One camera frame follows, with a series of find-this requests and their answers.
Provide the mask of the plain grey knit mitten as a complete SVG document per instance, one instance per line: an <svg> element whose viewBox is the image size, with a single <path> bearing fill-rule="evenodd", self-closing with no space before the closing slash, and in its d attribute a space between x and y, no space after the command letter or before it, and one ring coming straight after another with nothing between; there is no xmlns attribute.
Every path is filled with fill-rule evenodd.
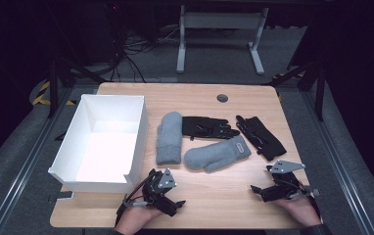
<svg viewBox="0 0 374 235"><path fill-rule="evenodd" d="M158 165L178 165L181 163L182 116L171 112L162 118L158 127L157 157Z"/></svg>

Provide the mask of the white metal desk frame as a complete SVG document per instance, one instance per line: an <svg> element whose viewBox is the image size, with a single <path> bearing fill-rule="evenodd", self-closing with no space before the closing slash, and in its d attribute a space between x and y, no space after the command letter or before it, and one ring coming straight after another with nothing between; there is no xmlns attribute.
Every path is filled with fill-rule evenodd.
<svg viewBox="0 0 374 235"><path fill-rule="evenodd" d="M187 28L212 29L254 29L256 36L248 48L257 74L263 75L264 68L258 54L258 45L267 20L269 9L263 8L259 13L206 13L188 12L185 5L180 7L179 47L176 72L184 73L186 60L185 30Z"/></svg>

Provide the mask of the yellow black hazard tape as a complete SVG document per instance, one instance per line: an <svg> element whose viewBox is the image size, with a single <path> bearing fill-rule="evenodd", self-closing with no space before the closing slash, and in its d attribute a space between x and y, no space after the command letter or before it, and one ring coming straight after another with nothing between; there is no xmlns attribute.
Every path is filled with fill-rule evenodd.
<svg viewBox="0 0 374 235"><path fill-rule="evenodd" d="M31 102L32 105L50 105L51 101L49 99L44 98L44 94L50 87L49 81L44 81L41 85L38 93L36 94L36 97Z"/></svg>

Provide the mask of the black glove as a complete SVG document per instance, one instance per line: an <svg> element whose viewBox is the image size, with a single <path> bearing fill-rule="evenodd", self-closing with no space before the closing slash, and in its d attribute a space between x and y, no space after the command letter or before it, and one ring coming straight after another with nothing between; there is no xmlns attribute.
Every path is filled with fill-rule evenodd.
<svg viewBox="0 0 374 235"><path fill-rule="evenodd" d="M243 118L236 116L236 125L248 141L268 161L273 161L287 153L282 143L264 126L258 117Z"/></svg>
<svg viewBox="0 0 374 235"><path fill-rule="evenodd" d="M182 134L194 138L231 139L240 134L227 119L212 117L183 117Z"/></svg>

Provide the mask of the white rectangular storage box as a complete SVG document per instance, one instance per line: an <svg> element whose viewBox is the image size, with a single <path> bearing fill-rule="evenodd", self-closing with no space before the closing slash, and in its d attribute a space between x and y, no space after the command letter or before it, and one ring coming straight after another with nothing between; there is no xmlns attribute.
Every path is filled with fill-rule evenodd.
<svg viewBox="0 0 374 235"><path fill-rule="evenodd" d="M145 98L84 94L48 172L72 192L127 193L141 181Z"/></svg>

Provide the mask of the grey knit mitten with label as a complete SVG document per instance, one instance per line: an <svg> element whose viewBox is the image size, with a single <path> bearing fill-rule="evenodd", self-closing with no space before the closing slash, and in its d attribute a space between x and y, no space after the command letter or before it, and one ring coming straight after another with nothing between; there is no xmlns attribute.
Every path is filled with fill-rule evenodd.
<svg viewBox="0 0 374 235"><path fill-rule="evenodd" d="M251 150L244 138L235 136L229 140L188 150L184 155L184 163L193 170L214 172L250 155Z"/></svg>

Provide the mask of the person's left hand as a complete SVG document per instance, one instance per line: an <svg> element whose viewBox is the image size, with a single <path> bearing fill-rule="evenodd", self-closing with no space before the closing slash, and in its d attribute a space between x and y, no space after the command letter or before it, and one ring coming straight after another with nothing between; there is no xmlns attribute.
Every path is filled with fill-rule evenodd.
<svg viewBox="0 0 374 235"><path fill-rule="evenodd" d="M151 220L163 213L155 208L129 207L121 216L121 219L114 228L114 233L119 235L134 235Z"/></svg>

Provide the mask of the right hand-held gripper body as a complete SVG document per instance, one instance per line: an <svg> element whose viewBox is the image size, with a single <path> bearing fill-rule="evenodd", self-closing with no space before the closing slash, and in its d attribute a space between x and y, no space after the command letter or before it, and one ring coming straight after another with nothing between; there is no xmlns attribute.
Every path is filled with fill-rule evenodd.
<svg viewBox="0 0 374 235"><path fill-rule="evenodd" d="M277 194L282 196L281 199L290 199L292 193L305 189L294 175L295 170L305 168L304 164L278 160L274 165L268 165L266 168L274 182L274 185L267 189L266 194Z"/></svg>

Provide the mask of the black metal stand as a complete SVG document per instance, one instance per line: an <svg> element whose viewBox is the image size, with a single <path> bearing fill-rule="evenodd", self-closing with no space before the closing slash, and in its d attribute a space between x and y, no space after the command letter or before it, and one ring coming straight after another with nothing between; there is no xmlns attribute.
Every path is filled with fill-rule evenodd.
<svg viewBox="0 0 374 235"><path fill-rule="evenodd" d="M290 70L285 74L276 74L271 81L264 83L264 86L275 87L293 77L297 77L300 73L303 75L300 82L298 83L298 89L300 91L308 92L313 84L316 84L314 111L317 118L322 121L326 81L325 69L322 63L311 62Z"/></svg>
<svg viewBox="0 0 374 235"><path fill-rule="evenodd" d="M70 70L76 70L82 73L85 77L92 79L98 84L104 83L105 79L95 74L94 72L86 69L83 66L79 66L72 61L65 58L58 58L52 62L50 68L50 111L48 118L52 118L60 106L59 94L58 94L58 81L61 81L64 87L73 88L75 85L75 79Z"/></svg>

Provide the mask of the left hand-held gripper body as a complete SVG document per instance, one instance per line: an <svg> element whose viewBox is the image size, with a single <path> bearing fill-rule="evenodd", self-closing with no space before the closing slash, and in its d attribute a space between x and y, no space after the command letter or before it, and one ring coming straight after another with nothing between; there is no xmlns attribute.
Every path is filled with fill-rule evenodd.
<svg viewBox="0 0 374 235"><path fill-rule="evenodd" d="M152 169L143 186L144 201L157 210L176 210L177 204L165 194L176 186L176 182L167 168L165 171Z"/></svg>

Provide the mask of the aluminium floor rail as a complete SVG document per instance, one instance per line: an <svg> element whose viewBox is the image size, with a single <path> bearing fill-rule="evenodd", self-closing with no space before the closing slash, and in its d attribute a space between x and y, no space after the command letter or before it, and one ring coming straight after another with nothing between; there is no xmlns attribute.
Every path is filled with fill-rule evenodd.
<svg viewBox="0 0 374 235"><path fill-rule="evenodd" d="M22 195L23 189L42 155L42 149L48 139L49 133L57 121L63 107L66 105L66 101L69 99L71 93L71 88L64 88L60 95L51 96L52 105L50 106L49 115L45 119L38 137L34 141L30 152L28 153L20 171L16 175L16 178L10 185L10 189L0 206L0 234L17 201Z"/></svg>
<svg viewBox="0 0 374 235"><path fill-rule="evenodd" d="M340 159L340 155L331 138L327 126L319 119L314 108L313 98L308 92L301 92L302 99L308 109L310 117L313 119L314 125L319 132L319 135L324 143L327 158L333 168L335 175L340 183L340 186L348 202L351 212L358 224L362 235L374 235L374 225L366 211L364 204L360 200L357 188L349 175L347 169L344 167Z"/></svg>

